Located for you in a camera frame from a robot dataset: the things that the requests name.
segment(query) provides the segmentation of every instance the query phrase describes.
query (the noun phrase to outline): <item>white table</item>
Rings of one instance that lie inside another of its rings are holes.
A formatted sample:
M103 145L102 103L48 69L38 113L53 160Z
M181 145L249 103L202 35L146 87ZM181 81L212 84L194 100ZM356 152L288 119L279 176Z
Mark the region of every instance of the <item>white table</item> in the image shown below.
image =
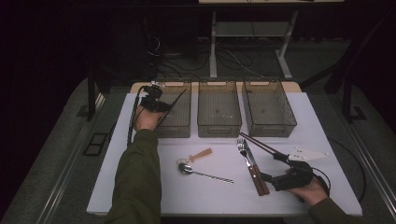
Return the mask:
M267 145L285 153L295 147L330 153L330 158L311 161L331 179L331 197L347 213L361 216L361 206L351 189L332 148L327 141L309 99L302 92L287 93L298 125L289 138L258 138ZM129 93L120 112L120 117L108 147L105 160L93 189L87 208L88 213L106 215L111 207L114 176L120 156L126 149L129 119L135 94ZM241 132L247 133L242 97L239 104L243 125ZM205 216L205 217L292 217L305 215L307 207L286 191L275 191L268 184L271 193L259 196L245 161L236 147L236 138L199 138L197 130L198 93L191 96L191 137L160 139L158 152L161 160L163 216ZM269 175L283 175L289 168L281 161L249 144L262 172ZM201 173L217 175L234 181L233 185L199 175L182 175L177 170L177 159L187 158L208 147L213 153L191 163Z

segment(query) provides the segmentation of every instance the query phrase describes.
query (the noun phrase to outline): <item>green sleeve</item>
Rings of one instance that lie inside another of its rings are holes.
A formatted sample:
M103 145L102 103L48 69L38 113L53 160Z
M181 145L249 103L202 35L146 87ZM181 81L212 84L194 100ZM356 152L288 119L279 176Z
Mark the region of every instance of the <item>green sleeve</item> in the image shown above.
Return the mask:
M105 223L160 223L161 170L155 132L140 130L116 172L113 202Z
M331 198L315 204L308 210L309 216L317 224L360 224L362 217L347 215Z

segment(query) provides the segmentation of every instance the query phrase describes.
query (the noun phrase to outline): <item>hand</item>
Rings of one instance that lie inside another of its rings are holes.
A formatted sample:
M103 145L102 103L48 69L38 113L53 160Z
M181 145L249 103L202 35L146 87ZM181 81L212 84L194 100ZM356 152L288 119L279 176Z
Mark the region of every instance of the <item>hand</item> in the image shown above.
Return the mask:
M145 107L139 105L134 113L134 129L136 131L149 129L154 131L158 121L164 115L163 112L150 112Z
M323 189L316 177L312 178L309 185L297 189L288 189L288 192L302 198L309 206L314 206L328 198L326 191Z

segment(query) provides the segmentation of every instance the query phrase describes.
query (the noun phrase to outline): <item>wooden handle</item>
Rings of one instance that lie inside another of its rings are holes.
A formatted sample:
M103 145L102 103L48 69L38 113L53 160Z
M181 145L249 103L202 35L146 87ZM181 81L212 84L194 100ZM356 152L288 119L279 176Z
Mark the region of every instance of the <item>wooden handle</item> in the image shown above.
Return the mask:
M254 186L256 187L257 192L259 193L259 196L262 196L265 194L262 184L260 183L260 177L256 175L256 172L254 171L253 166L248 166L248 171L250 172L251 179L253 180Z
M189 161L194 162L196 159L199 159L199 158L201 158L201 157L204 157L204 156L206 156L206 155L209 155L210 153L212 153L212 148L207 148L207 149L205 149L204 151L202 151L202 152L200 152L200 153L198 153L198 154L196 154L196 155L189 156Z
M253 169L254 169L255 173L257 174L257 177L259 178L263 194L264 195L269 194L270 190L267 187L267 183L265 183L265 181L260 178L260 169L259 169L259 167L257 165L253 165Z

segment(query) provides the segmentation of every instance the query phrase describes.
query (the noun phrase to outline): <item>table leg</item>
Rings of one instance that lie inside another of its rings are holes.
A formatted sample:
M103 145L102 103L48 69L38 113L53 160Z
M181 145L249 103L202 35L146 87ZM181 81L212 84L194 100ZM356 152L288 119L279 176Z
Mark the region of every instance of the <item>table leg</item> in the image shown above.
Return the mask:
M291 38L291 33L293 32L293 29L294 29L294 24L297 19L297 14L298 14L298 11L294 11L291 14L288 28L286 29L286 33L283 37L282 47L280 49L276 50L277 61L279 62L280 68L282 69L283 76L285 77L285 79L292 79L291 72L290 72L288 64L286 63L286 60L285 60L285 52L286 52L286 48L288 47L288 44L289 44L289 41Z

